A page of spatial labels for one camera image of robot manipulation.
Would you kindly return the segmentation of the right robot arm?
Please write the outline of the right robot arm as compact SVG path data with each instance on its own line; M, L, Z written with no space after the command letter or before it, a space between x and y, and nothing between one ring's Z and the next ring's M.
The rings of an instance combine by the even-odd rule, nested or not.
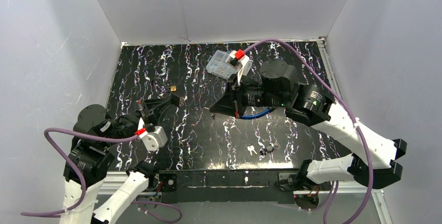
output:
M268 114L277 107L287 118L326 133L351 151L330 160L305 160L289 180L294 188L328 181L355 181L383 189L400 181L403 167L398 163L407 150L402 139L390 140L363 124L353 123L349 113L330 91L298 81L297 70L283 60L262 64L261 81L232 75L225 94L210 108L212 113L246 119L249 106L264 107Z

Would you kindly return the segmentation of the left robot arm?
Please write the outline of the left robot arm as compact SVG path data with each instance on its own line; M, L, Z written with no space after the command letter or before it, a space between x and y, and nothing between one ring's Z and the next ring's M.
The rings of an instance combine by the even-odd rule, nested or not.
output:
M104 106L92 104L79 114L73 130L101 138L124 139L136 134L148 151L157 151L167 141L159 122L170 106L180 106L180 97L170 94L164 98L138 100L136 109L128 115L113 119ZM159 188L158 169L141 161L127 170L123 185L98 209L96 198L115 156L110 153L112 142L98 142L74 137L69 159L78 167L85 179L85 196L74 209L60 216L60 223L115 223L142 191L153 186Z

